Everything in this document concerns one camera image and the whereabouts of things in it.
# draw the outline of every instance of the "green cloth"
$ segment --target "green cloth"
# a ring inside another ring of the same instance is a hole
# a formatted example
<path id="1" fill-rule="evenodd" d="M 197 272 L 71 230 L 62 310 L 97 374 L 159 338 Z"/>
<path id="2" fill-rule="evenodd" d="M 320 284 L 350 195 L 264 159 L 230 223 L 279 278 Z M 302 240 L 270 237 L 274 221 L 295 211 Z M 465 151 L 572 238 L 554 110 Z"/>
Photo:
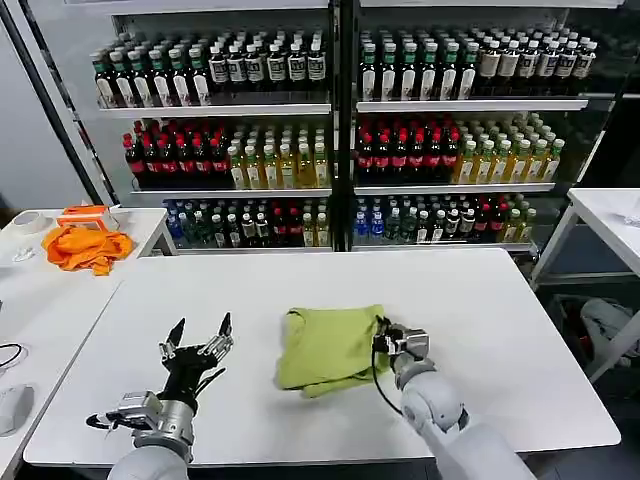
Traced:
<path id="1" fill-rule="evenodd" d="M 286 316 L 285 351 L 278 363 L 280 388 L 302 389 L 307 397 L 373 381 L 371 344 L 384 316 L 381 305 L 343 310 L 293 308 Z M 376 355 L 378 375 L 389 368 Z"/>

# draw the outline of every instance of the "white table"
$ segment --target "white table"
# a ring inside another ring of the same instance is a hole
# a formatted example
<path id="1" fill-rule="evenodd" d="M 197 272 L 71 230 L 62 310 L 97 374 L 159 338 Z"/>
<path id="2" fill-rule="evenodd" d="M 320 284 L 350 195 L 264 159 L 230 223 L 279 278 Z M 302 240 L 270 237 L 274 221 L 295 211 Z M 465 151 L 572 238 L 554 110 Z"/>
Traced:
<path id="1" fill-rule="evenodd" d="M 373 385 L 308 400 L 273 384 L 290 308 L 382 303 L 423 327 L 430 356 L 517 451 L 612 445 L 620 433 L 509 255 L 500 249 L 139 260 L 53 399 L 24 458 L 108 467 L 132 449 L 87 416 L 130 391 L 162 389 L 157 344 L 186 317 L 184 342 L 232 312 L 227 372 L 199 398 L 194 466 L 391 460 L 430 456 Z M 391 374 L 382 386 L 399 401 Z"/>
<path id="2" fill-rule="evenodd" d="M 624 223 L 625 212 L 640 200 L 637 188 L 572 188 L 571 204 L 560 219 L 536 267 L 531 273 L 531 287 L 536 289 L 578 220 L 582 219 L 609 248 L 635 273 L 640 275 L 640 228 Z M 616 364 L 620 357 L 640 339 L 640 314 L 609 342 L 603 354 L 587 366 L 586 373 L 595 382 Z"/>
<path id="3" fill-rule="evenodd" d="M 54 218 L 59 210 L 40 212 Z M 160 208 L 123 209 L 117 217 L 135 242 L 135 250 L 115 262 L 106 277 L 94 277 L 91 270 L 65 272 L 47 262 L 40 243 L 55 226 L 53 222 L 32 235 L 20 235 L 11 225 L 0 232 L 0 343 L 19 343 L 28 351 L 15 366 L 0 369 L 0 390 L 21 384 L 34 389 L 26 423 L 12 435 L 0 436 L 3 480 L 13 477 L 27 440 L 128 266 L 148 254 L 166 229 L 166 212 Z M 34 247 L 36 256 L 11 262 L 13 253 L 26 245 Z M 5 351 L 1 354 L 2 359 L 8 358 Z"/>

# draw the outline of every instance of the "orange towel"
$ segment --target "orange towel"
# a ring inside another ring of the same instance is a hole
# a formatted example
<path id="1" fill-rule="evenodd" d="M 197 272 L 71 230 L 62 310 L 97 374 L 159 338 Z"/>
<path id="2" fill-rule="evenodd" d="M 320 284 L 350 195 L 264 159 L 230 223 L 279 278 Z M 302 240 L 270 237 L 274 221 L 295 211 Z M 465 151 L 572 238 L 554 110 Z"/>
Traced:
<path id="1" fill-rule="evenodd" d="M 120 232 L 85 227 L 56 227 L 42 241 L 47 259 L 62 270 L 92 268 L 94 275 L 109 275 L 114 260 L 126 258 L 133 241 Z"/>

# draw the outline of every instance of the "black cable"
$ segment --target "black cable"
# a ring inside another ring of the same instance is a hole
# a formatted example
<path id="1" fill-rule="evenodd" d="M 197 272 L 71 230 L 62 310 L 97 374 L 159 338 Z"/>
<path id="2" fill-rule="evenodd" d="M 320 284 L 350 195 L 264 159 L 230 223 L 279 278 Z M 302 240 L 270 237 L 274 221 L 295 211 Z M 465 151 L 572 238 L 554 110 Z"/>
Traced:
<path id="1" fill-rule="evenodd" d="M 22 350 L 24 350 L 24 348 L 22 347 L 22 345 L 18 345 L 17 343 L 5 343 L 3 345 L 0 345 L 0 349 L 2 348 L 17 348 L 18 351 L 13 355 L 13 357 L 11 357 L 9 360 L 7 360 L 6 362 L 2 362 L 0 363 L 0 368 L 2 367 L 6 367 L 7 365 L 9 365 L 11 362 L 13 362 L 16 358 L 18 358 L 20 356 L 20 354 L 22 353 Z"/>
<path id="2" fill-rule="evenodd" d="M 376 388 L 378 389 L 378 393 L 384 399 L 384 401 L 387 402 L 387 405 L 389 405 L 393 409 L 393 411 L 396 412 L 398 415 L 402 416 L 402 412 L 400 411 L 400 409 L 398 407 L 396 407 L 393 403 L 391 403 L 391 400 L 389 400 L 387 398 L 387 396 L 382 391 L 382 388 L 380 387 L 380 384 L 378 383 L 378 374 L 376 372 L 375 360 L 376 360 L 376 351 L 372 347 L 371 348 L 371 369 L 373 370 L 373 383 L 376 384 Z"/>

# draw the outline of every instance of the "display shelf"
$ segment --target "display shelf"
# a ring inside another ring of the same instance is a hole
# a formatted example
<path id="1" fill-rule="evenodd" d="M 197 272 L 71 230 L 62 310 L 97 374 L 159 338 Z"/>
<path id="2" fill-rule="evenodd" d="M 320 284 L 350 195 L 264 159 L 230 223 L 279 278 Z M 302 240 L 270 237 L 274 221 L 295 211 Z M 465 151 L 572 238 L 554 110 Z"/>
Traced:
<path id="1" fill-rule="evenodd" d="M 101 109 L 108 118 L 251 117 L 269 115 L 327 115 L 330 103 L 290 103 L 267 105 L 213 105 L 207 107 L 112 108 Z"/>
<path id="2" fill-rule="evenodd" d="M 179 255 L 237 255 L 251 253 L 327 253 L 331 247 L 283 247 L 283 248 L 179 248 Z"/>
<path id="3" fill-rule="evenodd" d="M 555 183 L 492 183 L 484 185 L 403 185 L 355 187 L 356 195 L 440 195 L 458 193 L 532 193 L 553 190 Z"/>
<path id="4" fill-rule="evenodd" d="M 508 252 L 529 252 L 535 247 L 530 243 L 466 243 L 438 242 L 425 245 L 354 245 L 352 252 L 372 252 L 380 250 L 425 250 L 434 248 L 502 248 Z"/>
<path id="5" fill-rule="evenodd" d="M 482 100 L 429 100 L 406 102 L 358 102 L 358 113 L 406 112 L 517 112 L 577 111 L 588 98 L 499 98 Z"/>
<path id="6" fill-rule="evenodd" d="M 154 190 L 134 191 L 131 195 L 141 202 L 162 202 L 191 198 L 325 198 L 330 188 L 297 188 L 293 190 Z"/>
<path id="7" fill-rule="evenodd" d="M 150 13 L 290 10 L 327 8 L 327 0 L 66 0 L 69 13 L 82 15 L 143 15 Z"/>

